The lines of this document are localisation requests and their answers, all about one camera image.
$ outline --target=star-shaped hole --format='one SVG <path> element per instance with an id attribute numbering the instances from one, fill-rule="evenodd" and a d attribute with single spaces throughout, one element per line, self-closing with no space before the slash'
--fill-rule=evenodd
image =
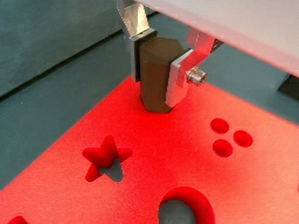
<path id="1" fill-rule="evenodd" d="M 131 157 L 132 150 L 118 148 L 112 136 L 106 137 L 100 148 L 87 148 L 82 155 L 91 162 L 86 175 L 88 182 L 95 181 L 104 174 L 116 182 L 123 180 L 122 163 Z"/>

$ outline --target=hole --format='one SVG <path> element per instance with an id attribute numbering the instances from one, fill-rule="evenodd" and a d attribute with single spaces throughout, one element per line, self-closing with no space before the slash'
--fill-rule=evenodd
<path id="1" fill-rule="evenodd" d="M 234 134 L 234 140 L 242 147 L 249 147 L 254 143 L 253 136 L 245 130 L 236 131 Z"/>
<path id="2" fill-rule="evenodd" d="M 159 223 L 215 224 L 211 203 L 204 195 L 187 186 L 172 189 L 160 203 Z"/>
<path id="3" fill-rule="evenodd" d="M 28 224 L 23 216 L 16 216 L 7 224 Z"/>
<path id="4" fill-rule="evenodd" d="M 159 209 L 160 224 L 196 224 L 195 215 L 188 205 L 178 199 L 167 200 Z"/>
<path id="5" fill-rule="evenodd" d="M 219 134 L 226 134 L 230 131 L 228 123 L 220 118 L 215 118 L 211 121 L 210 126 L 211 129 Z"/>
<path id="6" fill-rule="evenodd" d="M 99 173 L 107 174 L 112 180 L 120 182 L 124 178 L 124 173 L 122 169 L 120 159 L 116 158 L 110 169 L 99 169 Z"/>
<path id="7" fill-rule="evenodd" d="M 219 139 L 214 142 L 212 149 L 223 158 L 227 158 L 232 154 L 232 146 L 230 142 L 223 139 Z"/>
<path id="8" fill-rule="evenodd" d="M 132 155 L 132 150 L 128 148 L 118 148 L 115 138 L 107 136 L 100 148 L 87 148 L 82 152 L 83 157 L 91 162 L 86 180 L 95 181 L 104 174 L 119 182 L 124 178 L 122 170 L 122 162 L 124 162 Z"/>

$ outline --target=gray surface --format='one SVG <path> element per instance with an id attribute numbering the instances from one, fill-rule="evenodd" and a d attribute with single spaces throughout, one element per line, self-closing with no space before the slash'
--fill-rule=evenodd
<path id="1" fill-rule="evenodd" d="M 116 158 L 114 161 L 112 166 L 108 169 L 99 169 L 99 173 L 102 175 L 107 174 L 108 177 L 116 181 L 120 182 L 124 178 L 124 173 L 123 173 L 123 169 L 122 169 L 122 164 L 120 164 L 120 159 Z"/>
<path id="2" fill-rule="evenodd" d="M 196 224 L 191 208 L 178 199 L 167 200 L 159 209 L 160 224 Z"/>
<path id="3" fill-rule="evenodd" d="M 170 18 L 156 15 L 151 24 L 160 36 L 186 40 L 187 27 Z M 211 74 L 210 83 L 299 123 L 299 102 L 277 92 L 285 72 L 227 45 L 210 56 L 203 69 Z M 0 188 L 87 114 L 128 73 L 126 43 L 119 35 L 2 102 Z"/>
<path id="4" fill-rule="evenodd" d="M 119 30 L 112 0 L 0 1 L 0 96 Z"/>

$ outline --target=foam cutout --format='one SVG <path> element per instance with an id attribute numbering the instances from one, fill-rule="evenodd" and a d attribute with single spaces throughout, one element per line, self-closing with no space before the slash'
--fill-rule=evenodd
<path id="1" fill-rule="evenodd" d="M 127 79 L 0 192 L 0 223 L 158 224 L 171 199 L 200 224 L 299 223 L 298 140 L 297 125 L 210 84 L 152 114 Z M 119 182 L 99 172 L 118 158 Z"/>

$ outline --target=oval hole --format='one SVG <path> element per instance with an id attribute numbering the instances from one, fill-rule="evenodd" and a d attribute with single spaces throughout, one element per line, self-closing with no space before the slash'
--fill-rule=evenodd
<path id="1" fill-rule="evenodd" d="M 159 221 L 160 224 L 196 224 L 192 209 L 178 199 L 167 200 L 160 205 Z"/>
<path id="2" fill-rule="evenodd" d="M 234 140 L 239 146 L 246 148 L 254 143 L 253 136 L 245 130 L 239 130 L 235 132 Z"/>
<path id="3" fill-rule="evenodd" d="M 210 127 L 219 134 L 226 134 L 230 131 L 230 124 L 220 118 L 211 121 Z"/>
<path id="4" fill-rule="evenodd" d="M 215 224 L 211 203 L 204 195 L 187 186 L 174 188 L 160 203 L 159 223 Z"/>
<path id="5" fill-rule="evenodd" d="M 230 142 L 224 139 L 219 139 L 214 142 L 212 149 L 215 153 L 223 158 L 227 158 L 234 151 Z"/>

